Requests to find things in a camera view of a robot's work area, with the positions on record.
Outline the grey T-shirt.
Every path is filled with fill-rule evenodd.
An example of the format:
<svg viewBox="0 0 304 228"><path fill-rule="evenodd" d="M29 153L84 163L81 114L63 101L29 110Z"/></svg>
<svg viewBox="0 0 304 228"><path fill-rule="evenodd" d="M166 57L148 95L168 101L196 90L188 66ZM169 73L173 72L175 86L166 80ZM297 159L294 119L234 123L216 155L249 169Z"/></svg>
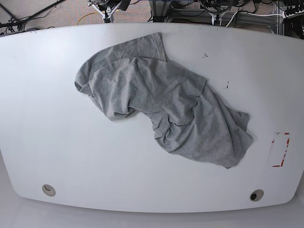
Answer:
<svg viewBox="0 0 304 228"><path fill-rule="evenodd" d="M254 141L249 115L227 107L206 78L169 63L160 33L95 53L75 87L111 121L143 113L156 142L186 159L231 168Z"/></svg>

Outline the red tape rectangle marking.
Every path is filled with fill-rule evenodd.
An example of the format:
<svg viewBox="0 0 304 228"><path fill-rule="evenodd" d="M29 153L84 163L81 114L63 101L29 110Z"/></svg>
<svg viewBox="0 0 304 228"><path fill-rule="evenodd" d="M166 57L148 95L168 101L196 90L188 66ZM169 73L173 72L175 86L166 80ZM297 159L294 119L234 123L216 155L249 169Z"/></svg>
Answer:
<svg viewBox="0 0 304 228"><path fill-rule="evenodd" d="M282 167L285 161L287 149L290 142L290 133L275 132L271 142L269 154L270 166L273 168Z"/></svg>

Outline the black tripod on floor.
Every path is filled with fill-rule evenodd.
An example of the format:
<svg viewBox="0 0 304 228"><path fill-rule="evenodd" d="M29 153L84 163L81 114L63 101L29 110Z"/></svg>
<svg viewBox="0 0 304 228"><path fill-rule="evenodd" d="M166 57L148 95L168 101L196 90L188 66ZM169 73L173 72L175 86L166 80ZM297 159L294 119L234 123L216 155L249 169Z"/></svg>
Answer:
<svg viewBox="0 0 304 228"><path fill-rule="evenodd" d="M53 9L55 9L57 7L57 5L59 5L63 2L65 2L65 0L57 0L56 2L35 12L34 14L25 16L22 18L16 18L7 8L5 8L1 4L0 10L5 12L8 15L9 19L8 19L8 22L0 24L0 36L3 37L6 35L12 35L12 34L25 32L26 24L29 21L45 18Z"/></svg>

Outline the white power strip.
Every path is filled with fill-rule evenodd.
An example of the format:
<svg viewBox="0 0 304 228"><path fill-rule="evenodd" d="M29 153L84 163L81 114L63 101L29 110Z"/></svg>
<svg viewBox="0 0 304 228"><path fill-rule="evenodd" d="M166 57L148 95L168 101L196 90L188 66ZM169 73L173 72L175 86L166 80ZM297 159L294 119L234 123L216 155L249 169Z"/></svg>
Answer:
<svg viewBox="0 0 304 228"><path fill-rule="evenodd" d="M283 13L283 18L294 18L304 14L303 8L288 8Z"/></svg>

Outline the aluminium frame stand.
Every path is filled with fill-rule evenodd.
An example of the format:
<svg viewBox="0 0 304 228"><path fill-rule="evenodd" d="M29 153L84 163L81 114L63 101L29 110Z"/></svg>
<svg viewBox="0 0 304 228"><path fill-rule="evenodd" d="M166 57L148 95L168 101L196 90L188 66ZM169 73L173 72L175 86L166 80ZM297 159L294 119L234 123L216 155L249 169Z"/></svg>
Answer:
<svg viewBox="0 0 304 228"><path fill-rule="evenodd" d="M149 5L152 12L152 22L165 22L171 0L150 0Z"/></svg>

